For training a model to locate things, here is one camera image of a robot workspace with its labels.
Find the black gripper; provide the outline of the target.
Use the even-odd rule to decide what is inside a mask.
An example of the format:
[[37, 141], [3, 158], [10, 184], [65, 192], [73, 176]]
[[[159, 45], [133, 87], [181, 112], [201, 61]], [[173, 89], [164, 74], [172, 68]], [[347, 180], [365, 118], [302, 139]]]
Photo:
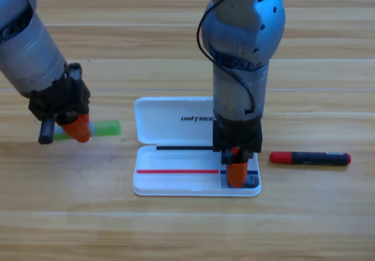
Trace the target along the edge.
[[54, 127], [58, 125], [71, 138], [86, 143], [90, 138], [89, 98], [90, 91], [83, 82], [79, 63], [66, 63], [59, 79], [42, 91], [32, 91], [29, 110], [42, 122], [38, 142], [51, 144]]
[[247, 164], [255, 153], [261, 152], [263, 132], [261, 120], [213, 122], [213, 151], [221, 152], [221, 163], [227, 164], [227, 182], [242, 188], [247, 179]]

